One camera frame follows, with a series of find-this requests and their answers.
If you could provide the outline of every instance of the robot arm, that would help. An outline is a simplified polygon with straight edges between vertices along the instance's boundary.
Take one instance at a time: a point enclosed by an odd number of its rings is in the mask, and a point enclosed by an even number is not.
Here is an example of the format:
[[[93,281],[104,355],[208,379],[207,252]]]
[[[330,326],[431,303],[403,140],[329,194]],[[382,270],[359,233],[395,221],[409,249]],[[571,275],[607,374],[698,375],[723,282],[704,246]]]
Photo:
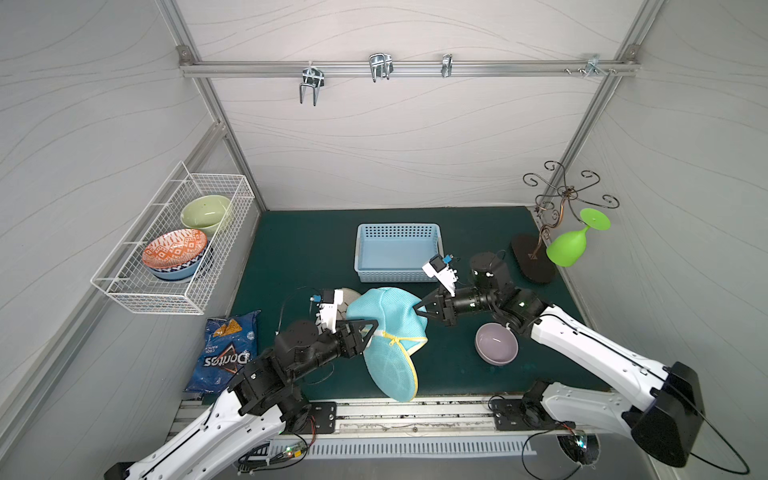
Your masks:
[[[333,320],[334,331],[309,321],[291,324],[203,415],[147,458],[116,464],[105,480],[206,480],[282,431],[300,428],[310,405],[296,381],[336,358],[361,355],[379,325],[336,321],[335,308]]]
[[[435,271],[434,257],[424,266]],[[456,289],[455,276],[413,308],[454,326],[459,316],[491,311],[494,320],[519,336],[546,345],[603,379],[615,392],[539,382],[523,404],[536,404],[553,420],[576,421],[632,438],[645,452],[674,467],[685,466],[703,421],[697,374],[682,363],[667,367],[612,342],[530,290],[516,288],[506,263],[494,253],[470,260],[474,286]],[[521,412],[523,418],[528,412]]]

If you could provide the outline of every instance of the bracket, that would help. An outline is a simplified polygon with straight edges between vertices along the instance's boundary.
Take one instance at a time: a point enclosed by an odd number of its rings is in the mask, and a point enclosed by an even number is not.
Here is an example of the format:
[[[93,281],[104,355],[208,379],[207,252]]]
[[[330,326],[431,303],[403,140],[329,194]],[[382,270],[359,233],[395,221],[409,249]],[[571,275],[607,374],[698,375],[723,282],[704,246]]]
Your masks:
[[[624,51],[624,55],[621,57],[621,60],[624,63],[636,63],[637,61],[637,53],[640,51],[640,45],[636,43],[632,43],[627,45],[627,50]]]
[[[602,68],[598,67],[598,64],[600,63],[600,55],[592,55],[592,57],[587,60],[587,64],[584,66],[584,68],[581,69],[581,76],[591,77],[593,75],[610,75],[609,71],[605,71]]]
[[[446,53],[442,56],[442,70],[440,73],[443,78],[451,76],[451,70],[453,69],[453,55]]]
[[[306,88],[312,88],[312,105],[317,106],[317,98],[320,95],[320,87],[326,84],[326,76],[314,67],[305,68],[301,72],[301,85],[299,85],[299,103],[304,103]]]
[[[192,58],[191,48],[187,47],[186,45],[177,45],[176,51],[179,54],[180,67],[188,67],[194,63],[194,58]]]
[[[532,412],[526,399],[493,399],[488,405],[493,412],[493,426],[499,432],[521,432],[531,429],[565,430],[556,423],[543,409]],[[571,428],[576,428],[573,422],[564,422]]]
[[[334,433],[336,431],[336,402],[310,403],[310,415],[315,417],[315,433]],[[299,435],[312,435],[310,422],[299,429]]]
[[[373,83],[376,83],[376,77],[389,80],[389,74],[395,70],[392,66],[392,56],[386,53],[375,53],[371,55],[368,58],[368,63],[371,67]]]

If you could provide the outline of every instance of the table surface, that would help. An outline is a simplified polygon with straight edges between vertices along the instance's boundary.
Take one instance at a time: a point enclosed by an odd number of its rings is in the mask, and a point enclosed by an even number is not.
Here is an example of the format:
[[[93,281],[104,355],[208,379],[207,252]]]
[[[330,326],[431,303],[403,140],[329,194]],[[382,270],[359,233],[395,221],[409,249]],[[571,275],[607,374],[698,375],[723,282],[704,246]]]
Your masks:
[[[468,281],[469,259],[476,253],[505,250],[512,280],[531,288],[581,321],[562,278],[535,285],[519,273],[509,252],[519,233],[536,234],[524,207],[434,208],[408,210],[269,211],[263,214],[250,258],[233,305],[233,314],[261,310],[257,322],[258,351],[272,346],[283,301],[283,328],[298,319],[313,319],[309,297],[317,289],[349,287],[360,293],[379,286],[397,286],[418,297],[436,283],[361,283],[354,269],[357,227],[361,223],[437,223],[443,250],[455,257],[460,281]],[[586,389],[607,385],[570,359],[530,339],[518,337],[520,350],[509,365],[484,362],[475,351],[475,333],[491,321],[490,313],[463,316],[459,325],[427,326],[429,341],[411,358],[419,376],[418,396],[525,392],[536,379],[551,379]],[[302,386],[309,399],[374,398],[383,394],[371,380],[362,358],[338,359],[305,378],[317,385]]]

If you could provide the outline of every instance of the black stand base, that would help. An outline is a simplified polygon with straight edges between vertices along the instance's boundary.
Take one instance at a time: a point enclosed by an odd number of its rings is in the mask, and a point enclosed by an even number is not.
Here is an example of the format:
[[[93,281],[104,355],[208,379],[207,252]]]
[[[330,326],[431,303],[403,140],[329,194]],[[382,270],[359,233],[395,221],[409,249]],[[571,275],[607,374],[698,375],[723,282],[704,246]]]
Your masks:
[[[515,260],[518,261],[520,272],[525,278],[533,283],[550,283],[557,270],[554,268],[554,263],[547,258],[546,246],[542,245],[536,253],[536,260],[531,258],[531,253],[536,250],[538,244],[538,237],[533,235],[517,235],[509,243],[512,249],[512,254],[515,256]]]
[[[493,412],[494,427],[499,432],[566,429],[547,415],[543,408],[540,412],[532,411],[523,399],[493,399],[488,404]],[[573,422],[565,423],[576,428]]]
[[[336,431],[336,402],[312,402],[307,421],[296,433],[312,435],[312,424],[309,416],[315,417],[315,433],[333,433]]]
[[[118,462],[104,473],[104,480],[125,480],[125,471],[133,465],[133,462]]]

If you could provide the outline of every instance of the aluminum rail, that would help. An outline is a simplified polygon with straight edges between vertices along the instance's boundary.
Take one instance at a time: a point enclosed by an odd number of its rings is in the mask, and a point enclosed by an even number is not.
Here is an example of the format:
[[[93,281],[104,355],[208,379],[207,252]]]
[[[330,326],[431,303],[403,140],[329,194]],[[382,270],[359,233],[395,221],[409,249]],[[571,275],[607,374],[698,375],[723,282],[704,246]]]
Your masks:
[[[633,61],[637,57],[637,53],[641,48],[641,43],[645,39],[645,35],[647,35],[654,20],[659,15],[659,11],[665,1],[666,0],[645,0],[643,5],[641,5],[640,10],[637,12],[637,16],[635,17],[634,22],[632,22],[632,26],[627,32],[627,36],[619,46],[616,53],[617,58],[631,59]],[[602,81],[600,87],[598,87],[598,91],[594,93],[592,102],[584,113],[584,117],[581,119],[581,123],[576,129],[571,142],[565,148],[565,152],[560,159],[563,168],[555,169],[555,173],[552,174],[552,177],[549,180],[550,184],[559,186],[563,182],[565,173],[578,156],[581,148],[584,146],[584,142],[586,142],[587,137],[589,137],[589,133],[598,122],[598,118],[602,115],[603,110],[605,110],[608,101],[613,96],[620,82],[621,78],[618,76],[606,77]],[[554,194],[555,189],[553,187],[547,186],[545,188],[544,195],[546,197],[551,197]]]
[[[588,61],[461,61],[452,62],[452,77],[567,77],[580,78]],[[301,78],[308,61],[203,61],[181,65],[189,78]],[[371,77],[367,61],[313,61],[325,78]],[[441,61],[393,61],[392,77],[441,77]],[[633,62],[606,60],[598,67],[610,77],[634,76],[641,68]]]

